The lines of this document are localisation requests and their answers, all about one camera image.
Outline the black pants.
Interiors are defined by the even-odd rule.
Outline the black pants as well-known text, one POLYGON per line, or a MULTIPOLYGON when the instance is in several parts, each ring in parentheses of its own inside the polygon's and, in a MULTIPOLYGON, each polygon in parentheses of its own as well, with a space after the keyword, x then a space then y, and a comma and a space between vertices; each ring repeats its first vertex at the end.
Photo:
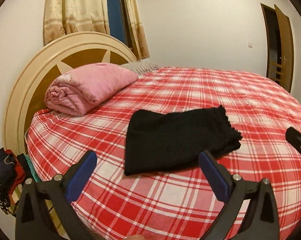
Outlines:
POLYGON ((241 139, 223 106, 167 114, 140 109, 127 129, 124 174, 184 170, 198 164, 202 151, 220 158, 238 150, 241 139))

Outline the pile of clothes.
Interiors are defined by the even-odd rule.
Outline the pile of clothes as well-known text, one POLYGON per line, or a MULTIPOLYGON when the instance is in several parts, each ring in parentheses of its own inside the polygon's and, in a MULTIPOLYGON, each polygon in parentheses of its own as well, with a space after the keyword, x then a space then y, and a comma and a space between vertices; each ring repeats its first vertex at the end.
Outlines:
POLYGON ((27 179, 40 182, 31 158, 25 154, 15 155, 11 150, 0 149, 0 208, 16 216, 23 185, 27 179))

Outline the brown wooden door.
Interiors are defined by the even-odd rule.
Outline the brown wooden door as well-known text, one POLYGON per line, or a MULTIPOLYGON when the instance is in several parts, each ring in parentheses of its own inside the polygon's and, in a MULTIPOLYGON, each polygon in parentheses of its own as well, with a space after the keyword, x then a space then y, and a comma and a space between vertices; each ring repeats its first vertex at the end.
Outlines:
POLYGON ((280 8, 261 4, 267 37, 266 77, 291 91, 294 72, 294 42, 291 22, 280 8))

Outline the pink folded blanket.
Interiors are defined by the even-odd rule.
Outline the pink folded blanket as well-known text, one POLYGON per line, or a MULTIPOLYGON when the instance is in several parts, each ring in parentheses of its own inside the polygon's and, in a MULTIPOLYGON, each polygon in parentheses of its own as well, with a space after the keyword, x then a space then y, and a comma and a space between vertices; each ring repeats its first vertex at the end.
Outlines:
POLYGON ((137 80, 136 73, 117 64, 87 64, 57 77, 46 90, 44 102, 49 109, 84 116, 137 80))

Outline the striped grey pillow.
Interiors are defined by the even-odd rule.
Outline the striped grey pillow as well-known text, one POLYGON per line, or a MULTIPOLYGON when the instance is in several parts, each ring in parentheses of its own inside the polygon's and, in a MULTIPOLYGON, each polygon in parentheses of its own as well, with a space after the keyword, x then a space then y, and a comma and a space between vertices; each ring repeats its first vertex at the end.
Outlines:
POLYGON ((120 67, 131 70, 137 75, 145 75, 155 70, 158 70, 160 67, 155 63, 144 63, 144 62, 130 62, 120 65, 120 67))

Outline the cream round headboard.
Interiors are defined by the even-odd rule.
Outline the cream round headboard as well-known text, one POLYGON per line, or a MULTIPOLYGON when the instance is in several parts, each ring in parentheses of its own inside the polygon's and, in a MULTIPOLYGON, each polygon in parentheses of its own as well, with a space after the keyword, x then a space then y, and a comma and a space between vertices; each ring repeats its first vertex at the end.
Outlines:
POLYGON ((25 66, 9 96, 3 120, 4 148, 15 154, 27 152, 25 133, 33 115, 46 107, 45 92, 59 75, 91 63, 135 61, 136 56, 123 42, 97 32, 65 35, 44 46, 25 66))

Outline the beige right curtain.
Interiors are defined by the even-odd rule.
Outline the beige right curtain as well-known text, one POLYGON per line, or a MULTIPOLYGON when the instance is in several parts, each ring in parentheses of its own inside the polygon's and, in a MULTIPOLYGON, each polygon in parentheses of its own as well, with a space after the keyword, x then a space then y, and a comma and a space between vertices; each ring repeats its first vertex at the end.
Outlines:
POLYGON ((144 28, 138 12, 137 0, 124 0, 127 11, 130 38, 133 46, 133 53, 138 60, 150 57, 144 28))

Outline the beige curtain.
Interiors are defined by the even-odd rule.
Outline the beige curtain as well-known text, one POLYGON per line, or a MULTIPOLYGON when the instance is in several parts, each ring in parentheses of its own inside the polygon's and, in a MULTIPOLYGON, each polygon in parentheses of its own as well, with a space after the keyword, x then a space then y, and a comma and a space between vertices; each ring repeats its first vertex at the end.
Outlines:
POLYGON ((144 28, 138 12, 137 0, 124 0, 127 11, 130 38, 133 46, 133 53, 138 60, 150 57, 144 28))
POLYGON ((45 1, 44 45, 82 31, 110 34, 107 0, 45 1))

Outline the dark blue window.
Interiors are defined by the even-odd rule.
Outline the dark blue window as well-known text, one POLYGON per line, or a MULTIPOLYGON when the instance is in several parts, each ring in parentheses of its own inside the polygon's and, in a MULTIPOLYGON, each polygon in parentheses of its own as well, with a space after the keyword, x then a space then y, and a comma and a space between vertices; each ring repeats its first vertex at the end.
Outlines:
POLYGON ((124 0, 107 0, 110 35, 132 49, 124 0))

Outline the beige left curtain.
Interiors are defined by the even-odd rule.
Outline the beige left curtain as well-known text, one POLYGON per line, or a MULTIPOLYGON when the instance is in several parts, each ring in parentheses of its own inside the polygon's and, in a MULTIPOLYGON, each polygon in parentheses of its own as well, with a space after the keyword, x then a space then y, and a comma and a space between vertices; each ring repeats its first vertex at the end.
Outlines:
POLYGON ((110 34, 107 0, 45 1, 44 45, 82 31, 110 34))

